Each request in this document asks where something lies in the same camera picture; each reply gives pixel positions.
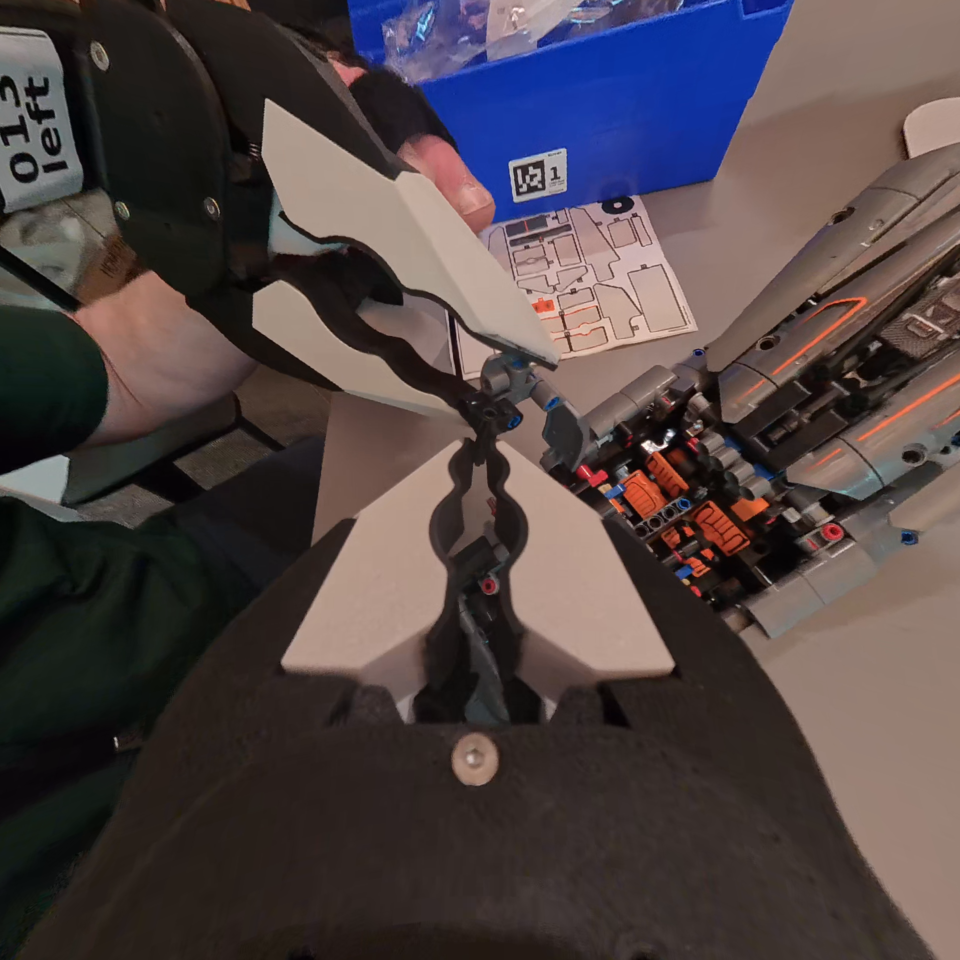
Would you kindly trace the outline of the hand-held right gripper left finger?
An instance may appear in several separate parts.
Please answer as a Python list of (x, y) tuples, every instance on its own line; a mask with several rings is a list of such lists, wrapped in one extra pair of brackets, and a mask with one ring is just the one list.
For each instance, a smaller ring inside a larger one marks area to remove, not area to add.
[(449, 573), (430, 522), (454, 492), (451, 442), (354, 517), (343, 546), (283, 654), (288, 674), (337, 676), (387, 690), (405, 722), (426, 686), (425, 644)]

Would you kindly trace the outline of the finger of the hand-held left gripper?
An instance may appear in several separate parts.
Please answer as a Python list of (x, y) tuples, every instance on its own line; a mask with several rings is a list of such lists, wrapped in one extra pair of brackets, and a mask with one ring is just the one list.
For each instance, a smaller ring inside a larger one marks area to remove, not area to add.
[(425, 175), (379, 173), (271, 100), (261, 157), (293, 228), (367, 251), (402, 289), (443, 305), (475, 339), (558, 366), (529, 300)]
[(252, 327), (354, 397), (427, 417), (462, 418), (471, 385), (434, 361), (448, 353), (438, 309), (353, 305), (331, 257), (285, 257), (252, 299)]

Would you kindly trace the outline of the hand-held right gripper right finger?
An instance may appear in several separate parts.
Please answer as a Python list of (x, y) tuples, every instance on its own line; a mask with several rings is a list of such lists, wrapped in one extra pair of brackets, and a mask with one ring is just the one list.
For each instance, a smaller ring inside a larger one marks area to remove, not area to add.
[(675, 660), (599, 513), (500, 440), (494, 529), (520, 640), (514, 673), (550, 716), (573, 688), (666, 677)]

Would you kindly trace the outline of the grey curved lego arch subassembly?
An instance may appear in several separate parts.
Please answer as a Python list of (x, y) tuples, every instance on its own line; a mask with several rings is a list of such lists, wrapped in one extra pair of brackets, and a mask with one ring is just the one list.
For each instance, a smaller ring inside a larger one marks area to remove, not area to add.
[(468, 390), (454, 408), (474, 431), (478, 450), (487, 452), (496, 439), (522, 424), (523, 402), (534, 402), (545, 414), (542, 470), (560, 477), (574, 474), (587, 456), (591, 426), (531, 361), (493, 354), (482, 366), (479, 389)]

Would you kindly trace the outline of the grey lego car model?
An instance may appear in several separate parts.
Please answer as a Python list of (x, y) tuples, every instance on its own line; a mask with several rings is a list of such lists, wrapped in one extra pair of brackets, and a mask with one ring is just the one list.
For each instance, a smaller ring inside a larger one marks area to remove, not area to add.
[(958, 495), (958, 144), (848, 202), (709, 346), (584, 416), (573, 473), (668, 650), (772, 640)]

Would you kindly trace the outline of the person's left forearm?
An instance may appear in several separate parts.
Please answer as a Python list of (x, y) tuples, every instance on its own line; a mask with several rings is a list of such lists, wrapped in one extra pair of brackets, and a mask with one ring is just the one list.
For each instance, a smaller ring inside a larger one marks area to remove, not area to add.
[(107, 379), (105, 411), (82, 449), (133, 441), (201, 411), (258, 367), (151, 271), (73, 319), (96, 343)]

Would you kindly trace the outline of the brown cardboard box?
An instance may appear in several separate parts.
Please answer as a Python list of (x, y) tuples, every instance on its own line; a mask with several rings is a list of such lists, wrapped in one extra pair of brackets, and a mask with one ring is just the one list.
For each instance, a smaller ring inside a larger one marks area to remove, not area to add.
[(74, 297), (81, 306), (90, 306), (117, 293), (146, 272), (122, 235), (111, 234), (90, 254), (79, 274)]

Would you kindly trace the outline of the person's dark trousers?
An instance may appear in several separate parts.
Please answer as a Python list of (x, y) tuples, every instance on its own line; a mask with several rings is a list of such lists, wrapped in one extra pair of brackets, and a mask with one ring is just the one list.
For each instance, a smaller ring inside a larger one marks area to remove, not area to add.
[(325, 446), (325, 435), (299, 439), (167, 516), (255, 598), (311, 546)]

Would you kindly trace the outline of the blue plastic bin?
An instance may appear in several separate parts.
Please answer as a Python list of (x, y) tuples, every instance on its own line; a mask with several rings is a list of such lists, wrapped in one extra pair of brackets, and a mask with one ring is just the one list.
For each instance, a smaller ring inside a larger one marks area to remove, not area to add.
[(707, 182), (792, 5), (683, 4), (421, 88), (497, 222)]

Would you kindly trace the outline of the white instruction sheet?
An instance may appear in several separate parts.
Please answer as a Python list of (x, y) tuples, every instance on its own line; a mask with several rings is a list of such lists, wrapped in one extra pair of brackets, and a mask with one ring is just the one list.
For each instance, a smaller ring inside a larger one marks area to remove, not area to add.
[(499, 222), (481, 237), (562, 360), (697, 330), (639, 197)]

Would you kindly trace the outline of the clear plastic bag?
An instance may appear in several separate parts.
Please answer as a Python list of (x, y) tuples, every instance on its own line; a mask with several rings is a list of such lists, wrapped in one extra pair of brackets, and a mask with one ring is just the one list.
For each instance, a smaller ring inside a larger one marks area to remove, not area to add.
[(381, 25), (385, 62), (420, 84), (464, 67), (677, 13), (684, 1), (408, 2)]

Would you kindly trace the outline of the person's green shirt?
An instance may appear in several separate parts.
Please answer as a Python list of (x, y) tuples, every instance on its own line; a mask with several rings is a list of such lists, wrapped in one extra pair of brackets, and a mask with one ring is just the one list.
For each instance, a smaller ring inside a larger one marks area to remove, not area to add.
[[(106, 411), (73, 316), (2, 309), (2, 474), (78, 450)], [(64, 522), (2, 497), (2, 957), (111, 818), (145, 734), (250, 598), (169, 517)]]

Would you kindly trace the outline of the white lamp base stand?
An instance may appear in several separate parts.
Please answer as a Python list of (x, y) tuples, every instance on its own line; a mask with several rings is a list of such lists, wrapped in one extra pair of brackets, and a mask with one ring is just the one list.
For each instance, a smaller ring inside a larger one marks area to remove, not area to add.
[(902, 138), (906, 157), (914, 159), (959, 143), (960, 99), (941, 98), (914, 108), (904, 119)]

